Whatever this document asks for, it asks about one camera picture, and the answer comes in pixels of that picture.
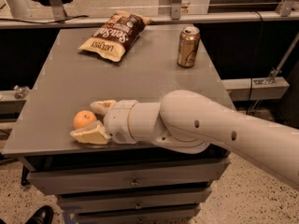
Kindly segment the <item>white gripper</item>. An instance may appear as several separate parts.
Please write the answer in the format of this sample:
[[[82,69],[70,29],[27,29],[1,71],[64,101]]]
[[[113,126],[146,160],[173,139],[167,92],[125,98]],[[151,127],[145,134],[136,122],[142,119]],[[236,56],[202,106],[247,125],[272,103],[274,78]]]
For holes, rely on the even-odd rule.
[[[83,144],[106,145],[111,138],[117,144],[135,144],[136,140],[129,131],[129,115],[136,104],[137,100],[92,102],[92,111],[104,116],[104,125],[98,120],[72,131],[70,135]]]

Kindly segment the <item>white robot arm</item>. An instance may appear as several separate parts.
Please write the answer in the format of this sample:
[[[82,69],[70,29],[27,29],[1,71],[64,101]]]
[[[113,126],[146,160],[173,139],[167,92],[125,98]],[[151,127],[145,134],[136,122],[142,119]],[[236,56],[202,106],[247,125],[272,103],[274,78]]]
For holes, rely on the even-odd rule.
[[[161,101],[91,103],[87,121],[70,135],[80,143],[147,142],[197,154],[211,144],[233,152],[283,183],[299,189],[299,131],[248,116],[193,91],[171,91]]]

